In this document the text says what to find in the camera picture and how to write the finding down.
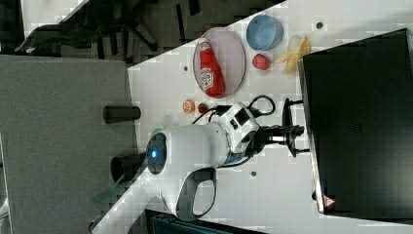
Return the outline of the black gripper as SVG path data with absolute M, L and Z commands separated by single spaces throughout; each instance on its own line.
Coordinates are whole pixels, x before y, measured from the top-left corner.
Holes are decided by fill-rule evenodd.
M 304 127 L 298 125 L 288 127 L 278 125 L 261 127 L 248 144 L 247 155 L 257 155 L 269 144 L 286 146 L 292 156 L 304 153 L 304 149 L 295 147 L 295 139 L 302 136 L 304 130 Z

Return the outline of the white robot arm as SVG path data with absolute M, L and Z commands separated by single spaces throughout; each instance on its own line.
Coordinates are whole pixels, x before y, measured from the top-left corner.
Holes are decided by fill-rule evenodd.
M 216 183 L 216 171 L 237 167 L 260 153 L 268 144 L 300 152 L 295 139 L 304 128 L 294 125 L 287 108 L 278 126 L 261 126 L 261 113 L 238 102 L 218 107 L 219 118 L 203 125 L 190 124 L 163 129 L 153 134 L 147 144 L 147 180 L 156 194 L 179 219 L 193 221 L 197 189 L 203 182 Z

